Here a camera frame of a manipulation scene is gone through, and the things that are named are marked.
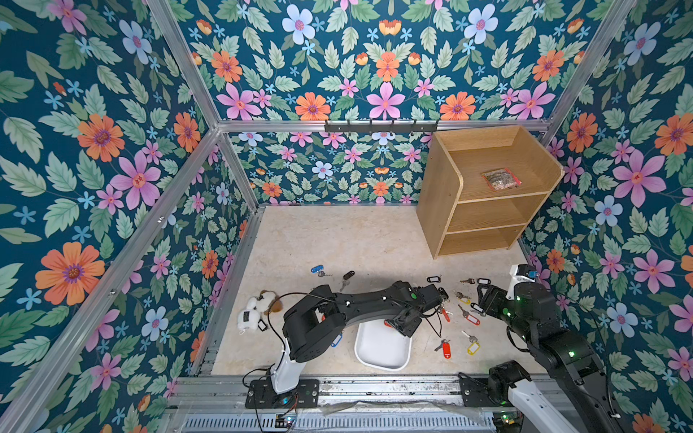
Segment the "wooden shelf cabinet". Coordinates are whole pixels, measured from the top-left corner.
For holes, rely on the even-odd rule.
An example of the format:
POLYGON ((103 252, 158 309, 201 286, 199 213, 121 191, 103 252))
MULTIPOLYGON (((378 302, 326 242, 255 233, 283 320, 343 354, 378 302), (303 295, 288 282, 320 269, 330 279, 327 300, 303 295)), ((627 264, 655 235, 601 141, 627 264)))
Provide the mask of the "wooden shelf cabinet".
POLYGON ((432 257, 511 247, 563 175, 522 126, 434 133, 416 208, 432 257), (489 189, 481 173, 501 168, 523 184, 489 189))

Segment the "clear bag of small parts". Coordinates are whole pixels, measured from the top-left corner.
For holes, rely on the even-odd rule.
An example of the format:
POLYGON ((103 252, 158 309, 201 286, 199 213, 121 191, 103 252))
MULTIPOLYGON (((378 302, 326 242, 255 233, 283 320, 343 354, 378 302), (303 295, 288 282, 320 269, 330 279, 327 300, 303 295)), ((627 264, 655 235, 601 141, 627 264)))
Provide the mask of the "clear bag of small parts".
POLYGON ((485 171, 481 173, 481 176, 492 191, 515 189, 523 184, 523 182, 507 168, 485 171))

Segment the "dark tag key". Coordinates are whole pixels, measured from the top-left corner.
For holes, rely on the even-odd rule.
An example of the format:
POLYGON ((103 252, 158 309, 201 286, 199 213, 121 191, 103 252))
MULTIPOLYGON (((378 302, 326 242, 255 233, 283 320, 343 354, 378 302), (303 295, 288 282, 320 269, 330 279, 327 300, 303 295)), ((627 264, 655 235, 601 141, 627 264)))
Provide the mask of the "dark tag key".
POLYGON ((349 271, 346 274, 343 275, 342 277, 342 283, 341 287, 339 289, 340 292, 343 292, 344 288, 346 288, 349 285, 349 280, 355 275, 354 271, 349 271))

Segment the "yellow tag key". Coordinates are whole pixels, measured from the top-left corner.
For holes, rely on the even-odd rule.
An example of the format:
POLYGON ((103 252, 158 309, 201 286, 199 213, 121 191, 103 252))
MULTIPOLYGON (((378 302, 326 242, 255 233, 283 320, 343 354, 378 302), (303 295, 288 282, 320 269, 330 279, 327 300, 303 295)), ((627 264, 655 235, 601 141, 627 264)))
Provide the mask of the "yellow tag key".
POLYGON ((480 350, 478 339, 467 333, 467 331, 462 330, 461 333, 468 339, 469 345, 467 347, 467 353, 473 357, 480 350))
POLYGON ((465 295, 462 292, 456 292, 456 296, 457 296, 458 300, 464 304, 470 305, 472 302, 472 299, 469 298, 469 296, 465 295))

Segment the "black wall hook rail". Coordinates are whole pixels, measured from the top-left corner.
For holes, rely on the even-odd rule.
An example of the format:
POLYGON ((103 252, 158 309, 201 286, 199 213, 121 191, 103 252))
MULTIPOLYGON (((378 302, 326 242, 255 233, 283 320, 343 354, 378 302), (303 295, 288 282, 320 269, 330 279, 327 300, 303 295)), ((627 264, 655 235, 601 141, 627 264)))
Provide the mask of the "black wall hook rail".
POLYGON ((354 133, 354 134, 372 134, 372 133, 394 133, 400 135, 409 135, 415 133, 433 133, 438 130, 439 121, 325 121, 324 131, 326 133, 354 133))

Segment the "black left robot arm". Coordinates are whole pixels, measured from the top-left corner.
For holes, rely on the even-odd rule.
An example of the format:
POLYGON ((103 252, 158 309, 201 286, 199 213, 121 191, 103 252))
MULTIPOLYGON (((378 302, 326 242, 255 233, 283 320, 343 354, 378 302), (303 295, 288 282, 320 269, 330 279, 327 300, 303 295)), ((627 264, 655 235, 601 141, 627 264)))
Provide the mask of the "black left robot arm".
POLYGON ((412 337, 424 319, 435 315, 449 300, 434 284, 415 287, 396 281, 376 292, 344 294, 319 285, 286 310, 283 327, 276 332, 283 351, 270 370, 274 391, 288 393, 298 387, 305 364, 321 357, 345 328, 368 321, 389 324, 404 337, 412 337))

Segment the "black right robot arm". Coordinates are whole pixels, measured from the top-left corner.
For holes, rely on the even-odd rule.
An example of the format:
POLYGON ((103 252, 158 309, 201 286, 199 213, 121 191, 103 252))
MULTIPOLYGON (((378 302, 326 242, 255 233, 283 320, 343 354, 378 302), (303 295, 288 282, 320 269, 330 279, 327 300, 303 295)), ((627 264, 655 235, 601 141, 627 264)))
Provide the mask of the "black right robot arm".
MULTIPOLYGON (((524 281, 509 292, 487 280, 478 282, 478 306, 500 319, 506 335, 517 335, 525 353, 542 366, 566 394, 590 432, 623 432, 617 403, 612 399, 606 366, 587 339, 562 328, 556 299, 541 283, 524 281)), ((545 397, 531 375, 516 361, 489 370, 487 392, 498 403, 508 403, 541 432, 578 429, 545 397)))

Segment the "blue tag key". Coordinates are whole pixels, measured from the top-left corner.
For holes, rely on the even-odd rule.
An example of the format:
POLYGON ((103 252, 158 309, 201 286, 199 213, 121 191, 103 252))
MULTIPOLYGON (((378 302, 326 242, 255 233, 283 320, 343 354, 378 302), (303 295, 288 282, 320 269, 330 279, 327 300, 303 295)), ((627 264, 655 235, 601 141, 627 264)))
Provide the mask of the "blue tag key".
POLYGON ((325 270, 325 267, 322 264, 312 267, 310 269, 310 272, 314 275, 317 275, 319 278, 325 278, 330 276, 330 274, 325 270))

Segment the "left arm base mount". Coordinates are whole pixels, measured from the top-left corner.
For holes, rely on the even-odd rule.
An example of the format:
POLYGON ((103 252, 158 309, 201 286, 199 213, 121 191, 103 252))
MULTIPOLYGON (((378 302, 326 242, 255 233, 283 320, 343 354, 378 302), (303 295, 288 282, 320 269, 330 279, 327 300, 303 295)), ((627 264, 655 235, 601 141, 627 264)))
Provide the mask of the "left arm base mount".
POLYGON ((319 386, 315 379, 301 379, 298 386, 288 392, 274 391, 269 377, 252 380, 245 398, 246 409, 312 409, 318 407, 319 386))

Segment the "white storage tray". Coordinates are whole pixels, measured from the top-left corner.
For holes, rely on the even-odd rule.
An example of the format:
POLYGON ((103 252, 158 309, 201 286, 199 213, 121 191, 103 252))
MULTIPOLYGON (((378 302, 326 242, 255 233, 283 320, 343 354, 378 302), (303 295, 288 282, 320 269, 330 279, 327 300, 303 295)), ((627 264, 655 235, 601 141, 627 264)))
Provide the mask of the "white storage tray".
POLYGON ((355 355, 364 366, 386 372, 399 372, 411 359, 411 338, 405 337, 384 320, 358 325, 355 355))

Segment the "white plush toy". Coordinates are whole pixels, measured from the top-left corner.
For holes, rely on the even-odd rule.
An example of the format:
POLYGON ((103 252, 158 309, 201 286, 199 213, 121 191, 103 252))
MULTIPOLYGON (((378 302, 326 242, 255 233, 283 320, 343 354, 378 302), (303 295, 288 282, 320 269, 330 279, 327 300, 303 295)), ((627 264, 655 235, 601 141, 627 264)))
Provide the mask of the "white plush toy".
POLYGON ((262 290, 257 296, 249 298, 245 308, 238 314, 236 324, 239 334, 265 332, 269 328, 270 314, 282 309, 283 303, 275 292, 262 290))

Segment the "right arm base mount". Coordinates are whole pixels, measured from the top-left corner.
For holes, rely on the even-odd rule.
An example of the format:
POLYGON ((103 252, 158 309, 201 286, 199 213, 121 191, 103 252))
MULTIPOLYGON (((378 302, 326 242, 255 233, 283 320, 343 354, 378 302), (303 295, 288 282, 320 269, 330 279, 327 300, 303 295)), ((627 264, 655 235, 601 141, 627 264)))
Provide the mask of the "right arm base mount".
POLYGON ((523 380, 530 382, 532 377, 516 369, 492 369, 488 377, 479 378, 458 373, 461 397, 469 408, 511 407, 509 393, 523 380))

